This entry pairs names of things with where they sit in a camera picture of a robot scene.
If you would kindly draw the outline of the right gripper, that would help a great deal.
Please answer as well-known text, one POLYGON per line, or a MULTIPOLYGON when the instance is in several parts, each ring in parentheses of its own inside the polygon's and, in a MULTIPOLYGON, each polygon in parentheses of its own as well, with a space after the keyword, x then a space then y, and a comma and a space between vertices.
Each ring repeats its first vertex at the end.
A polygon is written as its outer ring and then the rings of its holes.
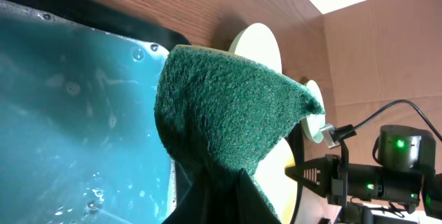
POLYGON ((346 206, 346 182, 337 155, 326 155, 300 165, 285 168, 285 175, 316 195, 326 198, 330 205, 346 206))

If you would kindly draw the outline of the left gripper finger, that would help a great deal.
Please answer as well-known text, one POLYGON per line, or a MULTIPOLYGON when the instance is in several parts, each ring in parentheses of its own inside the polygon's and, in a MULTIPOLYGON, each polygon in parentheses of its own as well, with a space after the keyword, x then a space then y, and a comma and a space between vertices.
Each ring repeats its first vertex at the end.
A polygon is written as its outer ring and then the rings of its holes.
POLYGON ((225 188, 205 175, 190 186, 166 224, 278 223, 248 173, 234 173, 225 188))

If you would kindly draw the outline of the yellow plate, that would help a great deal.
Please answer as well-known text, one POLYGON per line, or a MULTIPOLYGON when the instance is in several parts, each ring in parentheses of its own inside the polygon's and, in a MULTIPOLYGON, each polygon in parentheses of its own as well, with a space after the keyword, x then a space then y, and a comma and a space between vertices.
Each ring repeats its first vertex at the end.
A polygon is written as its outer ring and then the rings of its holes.
POLYGON ((254 178, 275 209, 281 223, 291 222, 297 198, 297 182, 285 175, 295 165, 289 143, 282 138, 258 163, 254 178))

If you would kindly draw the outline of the green scrubbing sponge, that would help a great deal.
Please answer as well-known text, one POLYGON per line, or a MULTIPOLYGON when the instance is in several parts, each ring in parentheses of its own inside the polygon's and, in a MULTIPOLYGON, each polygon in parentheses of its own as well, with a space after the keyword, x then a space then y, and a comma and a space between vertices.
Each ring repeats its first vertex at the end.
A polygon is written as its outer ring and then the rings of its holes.
POLYGON ((324 113, 302 84, 222 50, 178 45, 166 58, 154 116, 162 144, 186 179, 225 188, 258 163, 302 119, 324 113))

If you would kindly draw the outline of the black rectangular water tray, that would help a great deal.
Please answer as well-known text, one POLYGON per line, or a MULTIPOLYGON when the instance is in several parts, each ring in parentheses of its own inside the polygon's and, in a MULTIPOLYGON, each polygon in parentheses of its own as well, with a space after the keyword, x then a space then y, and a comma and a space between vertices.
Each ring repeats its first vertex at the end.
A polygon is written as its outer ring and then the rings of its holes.
POLYGON ((154 104, 185 43, 91 0, 1 0, 1 222, 163 222, 175 165, 154 104))

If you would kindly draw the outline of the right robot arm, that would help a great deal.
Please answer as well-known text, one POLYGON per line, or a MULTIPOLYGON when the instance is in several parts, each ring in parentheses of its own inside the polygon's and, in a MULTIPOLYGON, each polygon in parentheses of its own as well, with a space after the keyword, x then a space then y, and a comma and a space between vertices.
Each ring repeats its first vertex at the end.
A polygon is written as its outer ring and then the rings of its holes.
POLYGON ((424 129, 384 125, 376 139, 376 165, 349 162, 345 139, 356 135, 352 125, 321 128, 327 144, 340 155, 327 154, 301 165, 287 167, 286 175, 330 205, 346 207, 348 196, 363 201, 383 200, 401 205, 411 214, 419 205, 432 218, 441 218, 441 175, 435 172, 433 135, 424 129))

